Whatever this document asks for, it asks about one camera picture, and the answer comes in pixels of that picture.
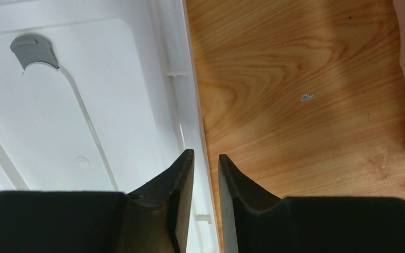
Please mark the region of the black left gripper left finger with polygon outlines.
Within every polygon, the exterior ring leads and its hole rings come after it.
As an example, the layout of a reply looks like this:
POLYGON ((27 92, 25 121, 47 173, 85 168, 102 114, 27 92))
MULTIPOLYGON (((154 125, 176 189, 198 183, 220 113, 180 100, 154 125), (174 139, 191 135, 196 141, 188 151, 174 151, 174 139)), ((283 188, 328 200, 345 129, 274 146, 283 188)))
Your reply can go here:
POLYGON ((0 252, 185 252, 194 151, 138 189, 0 191, 0 252))

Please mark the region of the white plastic bin lid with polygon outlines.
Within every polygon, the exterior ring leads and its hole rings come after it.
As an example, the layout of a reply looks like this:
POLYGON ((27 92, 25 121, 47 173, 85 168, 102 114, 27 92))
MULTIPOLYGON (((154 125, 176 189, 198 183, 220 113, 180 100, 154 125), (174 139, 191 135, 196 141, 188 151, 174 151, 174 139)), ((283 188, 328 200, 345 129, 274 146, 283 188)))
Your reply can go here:
POLYGON ((195 152, 188 252, 220 252, 185 1, 0 1, 0 191, 130 192, 195 152))

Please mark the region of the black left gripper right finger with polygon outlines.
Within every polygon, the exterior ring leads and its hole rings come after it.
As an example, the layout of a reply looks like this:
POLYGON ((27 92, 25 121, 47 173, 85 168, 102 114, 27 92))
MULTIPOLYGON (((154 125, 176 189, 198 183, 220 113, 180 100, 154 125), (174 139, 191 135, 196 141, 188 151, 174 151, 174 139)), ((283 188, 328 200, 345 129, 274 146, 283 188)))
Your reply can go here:
POLYGON ((279 198, 219 156, 225 252, 405 252, 405 200, 279 198))

